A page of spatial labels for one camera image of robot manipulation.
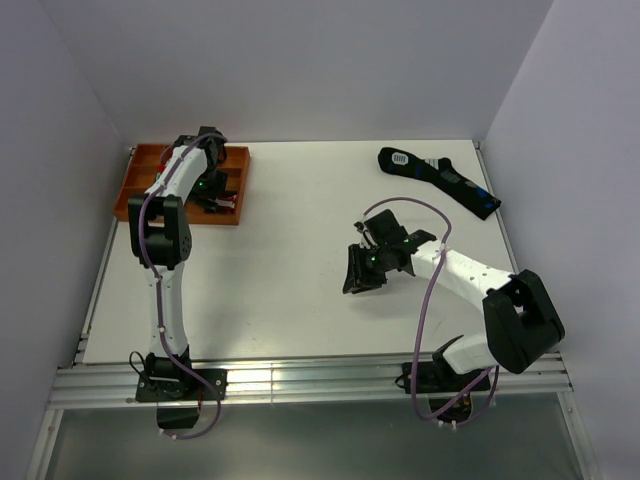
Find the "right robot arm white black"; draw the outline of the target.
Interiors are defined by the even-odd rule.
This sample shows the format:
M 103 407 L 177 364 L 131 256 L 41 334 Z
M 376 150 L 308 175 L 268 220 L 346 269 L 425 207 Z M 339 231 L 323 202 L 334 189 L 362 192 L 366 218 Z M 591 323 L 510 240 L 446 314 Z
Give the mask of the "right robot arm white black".
M 409 233 L 389 209 L 355 228 L 361 240 L 348 248 L 344 293 L 379 289 L 389 272 L 399 271 L 434 281 L 482 314 L 482 332 L 455 336 L 428 362 L 441 388 L 455 389 L 468 373 L 496 366 L 520 374 L 564 339 L 564 326 L 536 273 L 496 269 L 424 230 Z

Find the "orange compartment tray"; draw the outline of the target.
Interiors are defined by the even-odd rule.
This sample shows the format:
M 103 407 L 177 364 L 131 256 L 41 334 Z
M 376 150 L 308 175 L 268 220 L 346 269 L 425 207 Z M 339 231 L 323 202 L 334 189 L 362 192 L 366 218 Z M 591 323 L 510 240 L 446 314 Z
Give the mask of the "orange compartment tray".
M 113 207 L 118 221 L 128 221 L 128 199 L 150 187 L 158 173 L 161 153 L 168 144 L 138 144 L 134 149 L 125 179 Z M 226 191 L 216 199 L 219 208 L 209 212 L 201 205 L 188 200 L 185 212 L 190 224 L 236 226 L 240 222 L 251 160 L 248 146 L 232 145 L 227 148 L 228 159 L 220 170 L 227 174 Z

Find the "red white striped sock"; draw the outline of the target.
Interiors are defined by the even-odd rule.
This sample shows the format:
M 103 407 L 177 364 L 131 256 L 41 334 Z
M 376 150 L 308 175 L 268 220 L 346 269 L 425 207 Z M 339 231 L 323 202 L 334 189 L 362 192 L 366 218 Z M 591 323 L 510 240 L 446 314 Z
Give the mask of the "red white striped sock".
M 218 197 L 214 200 L 214 208 L 216 213 L 232 214 L 236 210 L 238 197 L 236 195 L 230 197 Z

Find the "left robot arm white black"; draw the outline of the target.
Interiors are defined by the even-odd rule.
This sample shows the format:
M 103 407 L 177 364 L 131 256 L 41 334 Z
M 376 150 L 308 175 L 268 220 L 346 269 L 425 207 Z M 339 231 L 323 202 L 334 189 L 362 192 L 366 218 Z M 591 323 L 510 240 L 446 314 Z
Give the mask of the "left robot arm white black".
M 216 210 L 227 185 L 228 175 L 219 170 L 227 159 L 226 143 L 222 132 L 209 126 L 195 136 L 180 136 L 162 152 L 151 186 L 128 200 L 132 252 L 152 294 L 148 361 L 170 364 L 158 385 L 172 399 L 187 397 L 195 386 L 182 306 L 184 267 L 192 249 L 186 203 L 192 199 Z

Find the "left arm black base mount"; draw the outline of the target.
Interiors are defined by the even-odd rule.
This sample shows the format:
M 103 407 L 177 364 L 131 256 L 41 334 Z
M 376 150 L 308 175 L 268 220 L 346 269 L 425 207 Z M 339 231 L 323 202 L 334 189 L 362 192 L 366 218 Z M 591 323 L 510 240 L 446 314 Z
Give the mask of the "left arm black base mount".
M 157 404 L 156 423 L 162 434 L 192 439 L 204 435 L 217 423 L 228 385 L 225 369 L 193 369 L 189 350 L 181 356 L 174 355 L 173 360 L 152 353 L 143 357 L 133 351 L 128 363 L 138 376 L 134 401 Z M 205 401 L 216 402 L 214 417 L 203 430 L 192 433 Z

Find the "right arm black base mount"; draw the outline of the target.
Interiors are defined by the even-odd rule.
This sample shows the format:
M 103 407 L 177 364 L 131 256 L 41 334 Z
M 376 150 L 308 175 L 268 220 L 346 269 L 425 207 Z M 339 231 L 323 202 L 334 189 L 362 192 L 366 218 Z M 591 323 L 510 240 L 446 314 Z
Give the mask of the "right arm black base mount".
M 436 366 L 433 362 L 420 362 L 418 364 L 418 378 L 416 392 L 418 394 L 457 394 L 460 390 L 470 384 L 482 370 L 473 370 L 463 375 L 445 373 L 443 378 L 437 376 Z M 402 389 L 405 394 L 410 394 L 411 363 L 405 362 L 401 365 L 401 374 L 394 380 L 395 385 Z M 438 419 L 452 423 L 469 420 L 473 413 L 473 403 L 471 394 L 466 393 L 450 409 L 438 416 Z

